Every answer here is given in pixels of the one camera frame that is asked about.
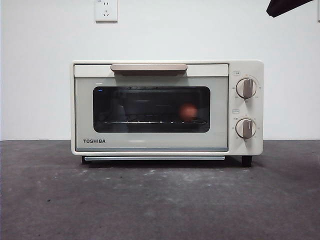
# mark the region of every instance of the electrical socket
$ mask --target electrical socket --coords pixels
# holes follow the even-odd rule
[[[95,0],[96,22],[118,21],[118,0]]]

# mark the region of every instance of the black foot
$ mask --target black foot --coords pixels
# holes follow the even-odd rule
[[[81,158],[82,158],[82,164],[89,164],[89,163],[91,163],[91,161],[86,161],[86,160],[85,160],[85,156],[81,156]]]
[[[242,166],[245,168],[251,168],[252,156],[242,156]]]

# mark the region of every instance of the cream toaster oven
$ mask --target cream toaster oven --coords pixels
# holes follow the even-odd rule
[[[74,61],[71,151],[107,160],[224,160],[263,150],[258,60]]]

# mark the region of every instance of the temperature knob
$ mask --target temperature knob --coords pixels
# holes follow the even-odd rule
[[[236,133],[243,139],[249,139],[256,133],[256,124],[250,119],[241,119],[235,126]]]
[[[241,79],[236,85],[236,92],[243,99],[249,99],[255,95],[257,84],[252,78]]]

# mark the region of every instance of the glass window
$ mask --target glass window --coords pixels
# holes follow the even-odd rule
[[[205,133],[210,90],[205,86],[103,86],[93,90],[98,133]]]

